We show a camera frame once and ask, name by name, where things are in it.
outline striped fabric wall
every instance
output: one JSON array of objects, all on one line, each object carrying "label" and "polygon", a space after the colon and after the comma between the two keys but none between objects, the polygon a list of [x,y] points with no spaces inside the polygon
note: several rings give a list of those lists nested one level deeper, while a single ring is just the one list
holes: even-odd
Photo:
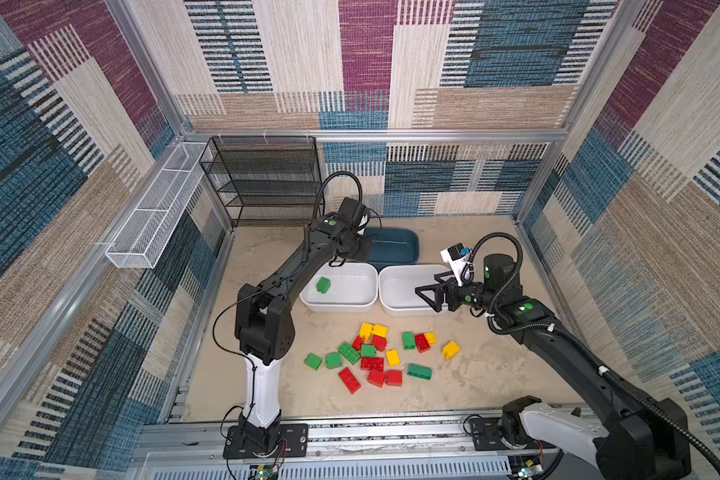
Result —
[{"label": "striped fabric wall", "polygon": [[[318,144],[323,178],[358,176],[363,203],[381,216],[509,215],[525,194],[548,144]],[[355,196],[349,178],[327,187],[327,206]]]},{"label": "striped fabric wall", "polygon": [[720,456],[720,0],[646,2],[605,77],[524,226],[580,336]]},{"label": "striped fabric wall", "polygon": [[0,0],[0,375],[172,137],[104,0]]},{"label": "striped fabric wall", "polygon": [[178,369],[224,229],[197,187],[156,268],[109,267],[0,432],[0,478],[123,478]]},{"label": "striped fabric wall", "polygon": [[197,130],[558,127],[617,3],[130,2]]}]

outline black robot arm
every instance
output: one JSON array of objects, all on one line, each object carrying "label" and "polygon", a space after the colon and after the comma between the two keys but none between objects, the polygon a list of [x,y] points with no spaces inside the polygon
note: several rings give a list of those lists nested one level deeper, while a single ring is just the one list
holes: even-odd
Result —
[{"label": "black robot arm", "polygon": [[[474,255],[486,239],[495,236],[515,244],[518,262],[503,254],[487,255],[480,275],[483,282],[477,282],[478,275],[472,269]],[[492,332],[512,335],[552,366],[607,430],[606,435],[592,436],[589,460],[605,478],[683,478],[691,473],[689,445],[698,449],[720,474],[720,460],[688,432],[686,414],[673,400],[657,401],[610,370],[565,329],[546,305],[523,295],[519,277],[523,254],[517,239],[508,234],[490,234],[478,242],[475,250],[464,254],[467,251],[461,244],[448,249],[454,271],[435,275],[437,283],[419,287],[416,293],[435,311],[446,303],[450,311],[467,305],[473,316],[484,313]],[[525,397],[505,406],[501,432],[510,443],[522,445],[528,441],[520,416],[539,402],[539,398]]]},{"label": "black robot arm", "polygon": [[293,344],[291,308],[299,292],[326,262],[334,258],[365,261],[371,241],[358,231],[367,223],[367,209],[345,198],[338,212],[319,216],[304,227],[304,242],[274,274],[259,285],[246,283],[237,294],[235,337],[240,350],[269,365]]}]

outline metal grate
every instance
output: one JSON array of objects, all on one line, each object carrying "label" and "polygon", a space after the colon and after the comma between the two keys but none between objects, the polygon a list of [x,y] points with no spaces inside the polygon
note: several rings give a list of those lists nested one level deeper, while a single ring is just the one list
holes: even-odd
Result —
[{"label": "metal grate", "polygon": [[[230,465],[237,478],[248,478],[249,465]],[[469,458],[393,458],[385,460],[337,460],[294,462],[288,460],[280,479],[300,480],[375,480],[382,478],[500,478],[512,471],[507,456],[470,456]],[[227,480],[226,466],[158,467],[153,480]]]},{"label": "metal grate", "polygon": [[202,178],[205,144],[183,143],[166,160],[106,249],[117,268],[154,268]]},{"label": "metal grate", "polygon": [[321,183],[314,138],[214,137],[207,151],[200,164],[235,226],[301,225],[312,216]]}]

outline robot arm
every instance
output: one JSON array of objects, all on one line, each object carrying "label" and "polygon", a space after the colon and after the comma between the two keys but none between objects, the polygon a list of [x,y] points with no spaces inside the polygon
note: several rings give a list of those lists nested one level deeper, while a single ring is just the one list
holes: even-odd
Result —
[{"label": "robot arm", "polygon": [[[483,282],[475,281],[471,266],[476,250],[495,236],[515,244],[518,262],[503,254],[487,255],[480,275]],[[501,434],[508,444],[525,445],[531,439],[552,443],[598,467],[608,479],[683,478],[691,473],[689,445],[693,445],[720,474],[720,460],[688,432],[686,414],[673,400],[659,402],[612,372],[546,305],[523,295],[519,280],[523,255],[517,239],[490,234],[475,251],[458,244],[442,255],[452,272],[435,275],[437,283],[419,287],[416,293],[435,311],[445,302],[450,311],[468,305],[480,310],[473,316],[485,313],[492,332],[512,335],[551,365],[602,424],[563,414],[539,398],[519,398],[502,408]],[[425,292],[432,292],[434,298]],[[472,432],[480,435],[479,421],[471,424]]]},{"label": "robot arm", "polygon": [[362,236],[368,221],[365,206],[345,198],[338,212],[319,216],[304,227],[304,241],[274,274],[256,286],[245,284],[237,295],[235,337],[250,360],[246,406],[237,427],[230,430],[229,450],[269,455],[280,439],[278,380],[280,360],[293,344],[296,331],[291,308],[299,292],[332,259],[365,261],[371,241]]}]

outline red lego brick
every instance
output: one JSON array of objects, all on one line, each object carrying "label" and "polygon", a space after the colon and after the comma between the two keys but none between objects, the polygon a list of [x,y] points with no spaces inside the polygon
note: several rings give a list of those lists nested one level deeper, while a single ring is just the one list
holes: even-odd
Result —
[{"label": "red lego brick", "polygon": [[427,341],[427,337],[424,336],[423,333],[419,333],[414,337],[414,340],[416,341],[416,348],[418,349],[419,353],[426,352],[429,350],[429,342]]},{"label": "red lego brick", "polygon": [[364,356],[360,359],[360,370],[382,370],[384,371],[384,359]]},{"label": "red lego brick", "polygon": [[389,370],[387,372],[387,385],[403,386],[403,372],[400,370]]},{"label": "red lego brick", "polygon": [[375,346],[377,351],[383,352],[387,348],[387,339],[383,336],[374,335],[371,337],[371,345]]},{"label": "red lego brick", "polygon": [[341,370],[338,373],[338,376],[342,379],[342,382],[344,382],[344,385],[346,385],[347,390],[349,390],[351,394],[355,395],[355,392],[360,389],[360,382],[355,379],[355,376],[352,374],[349,367]]},{"label": "red lego brick", "polygon": [[362,337],[359,336],[355,339],[354,343],[352,344],[352,348],[359,352],[360,348],[362,347],[362,344],[363,344]]},{"label": "red lego brick", "polygon": [[386,375],[383,370],[371,370],[368,374],[368,383],[376,385],[378,388],[384,386],[384,378]]}]

